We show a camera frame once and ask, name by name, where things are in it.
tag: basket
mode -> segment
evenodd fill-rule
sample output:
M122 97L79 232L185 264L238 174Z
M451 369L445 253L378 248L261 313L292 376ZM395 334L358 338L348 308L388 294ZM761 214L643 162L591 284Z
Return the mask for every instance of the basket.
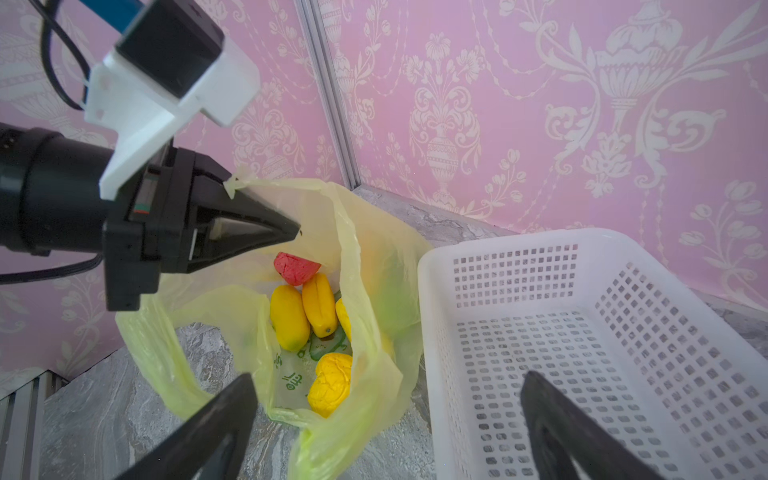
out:
M528 370L665 478L768 479L768 362L629 237L441 247L419 297L441 480L538 477Z

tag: blue object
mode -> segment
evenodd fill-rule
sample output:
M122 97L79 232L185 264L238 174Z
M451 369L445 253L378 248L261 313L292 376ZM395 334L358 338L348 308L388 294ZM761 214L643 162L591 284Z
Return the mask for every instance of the blue object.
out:
M115 30L125 32L144 4L139 0L80 0Z

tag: black cable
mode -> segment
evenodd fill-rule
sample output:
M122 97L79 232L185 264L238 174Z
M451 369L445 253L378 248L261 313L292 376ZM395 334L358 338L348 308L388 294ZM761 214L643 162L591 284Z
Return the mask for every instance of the black cable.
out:
M33 270L31 272L3 273L0 275L0 285L9 283L39 282L40 280L53 280L63 276L77 275L96 268L101 263L101 254L98 253L90 260L73 263L72 265L58 266L45 270Z
M58 78L56 78L56 73L53 69L53 64L51 63L52 30L56 32L56 35L58 35L67 49L72 53L74 59L80 65L80 69L83 71L84 80L87 82L91 76L91 68L88 66L88 62L85 61L85 57L83 57L83 54L78 49L77 45L75 45L74 42L69 38L67 32L65 32L64 29L55 20L56 12L58 11L58 6L61 4L61 0L49 0L45 7L38 0L29 0L29 3L35 7L35 10L37 10L40 16L43 18L43 25L40 33L40 59L43 64L43 71L45 72L45 76L48 78L48 81L51 82L51 86L53 87L54 91L58 94L64 103L74 108L75 110L82 110L83 107L81 107L80 104L78 104L76 101L72 100L61 86L61 83L59 83ZM84 85L83 103L85 103L87 96L88 86Z

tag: yellow plastic bag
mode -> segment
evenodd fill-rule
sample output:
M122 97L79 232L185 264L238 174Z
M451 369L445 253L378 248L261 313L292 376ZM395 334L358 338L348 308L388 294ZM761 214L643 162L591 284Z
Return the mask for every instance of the yellow plastic bag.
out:
M227 182L230 192L245 187L299 222L300 235L190 275L163 275L158 293L142 296L140 311L118 314L118 327L144 378L187 419L212 395L194 378L174 329L194 322L218 326L235 368L251 372L267 415L303 429L289 478L335 478L409 404L422 355L416 267L431 247L402 221L336 184ZM270 324L269 295L283 283L272 264L280 251L322 264L349 313L352 388L328 419L306 402L315 363L283 351ZM382 348L382 336L385 345L391 340L394 356Z

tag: robotic arm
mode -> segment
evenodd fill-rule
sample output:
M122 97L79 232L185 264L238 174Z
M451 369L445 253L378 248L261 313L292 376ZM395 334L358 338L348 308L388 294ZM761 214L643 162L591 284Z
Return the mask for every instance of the robotic arm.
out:
M85 119L118 132L114 151L0 124L0 244L104 258L107 307L137 310L160 273L191 273L293 240L300 226L222 186L230 173L170 140L202 111L232 122L259 91L250 59L194 0L87 0L119 42L88 79Z

